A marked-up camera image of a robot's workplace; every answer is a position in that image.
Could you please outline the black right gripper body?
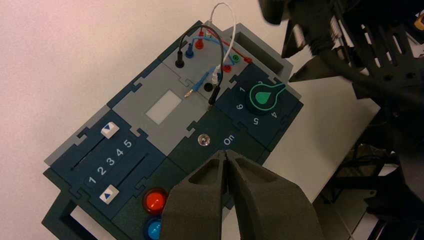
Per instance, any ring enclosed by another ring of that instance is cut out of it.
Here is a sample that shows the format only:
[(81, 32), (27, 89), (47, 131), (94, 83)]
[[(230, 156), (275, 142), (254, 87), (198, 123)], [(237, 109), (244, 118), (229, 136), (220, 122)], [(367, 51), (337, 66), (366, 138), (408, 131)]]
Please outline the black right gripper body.
[(305, 46), (313, 56), (334, 47), (331, 19), (333, 0), (288, 0), (283, 16), (288, 20), (281, 56), (290, 58)]

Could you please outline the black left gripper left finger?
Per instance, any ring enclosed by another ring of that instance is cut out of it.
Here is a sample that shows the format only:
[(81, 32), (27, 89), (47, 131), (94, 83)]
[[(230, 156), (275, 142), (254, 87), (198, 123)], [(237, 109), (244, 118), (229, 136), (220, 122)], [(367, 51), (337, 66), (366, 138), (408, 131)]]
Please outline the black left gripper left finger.
[(227, 160), (224, 150), (217, 151), (171, 189), (161, 217), (162, 240), (221, 239)]

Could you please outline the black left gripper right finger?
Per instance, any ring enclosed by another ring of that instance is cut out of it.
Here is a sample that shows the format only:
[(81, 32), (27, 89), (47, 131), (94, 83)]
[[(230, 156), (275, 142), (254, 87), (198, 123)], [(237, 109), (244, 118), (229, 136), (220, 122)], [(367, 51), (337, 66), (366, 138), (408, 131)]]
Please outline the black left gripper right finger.
[(321, 240), (316, 211), (295, 183), (227, 151), (227, 183), (242, 240)]

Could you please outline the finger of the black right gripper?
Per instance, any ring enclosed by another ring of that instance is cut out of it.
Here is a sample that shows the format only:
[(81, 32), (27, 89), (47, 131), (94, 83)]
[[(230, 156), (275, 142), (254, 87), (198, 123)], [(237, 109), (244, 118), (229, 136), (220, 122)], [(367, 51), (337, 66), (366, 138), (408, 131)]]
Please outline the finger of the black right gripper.
[(289, 18), (288, 0), (259, 0), (263, 18), (271, 25), (280, 25)]

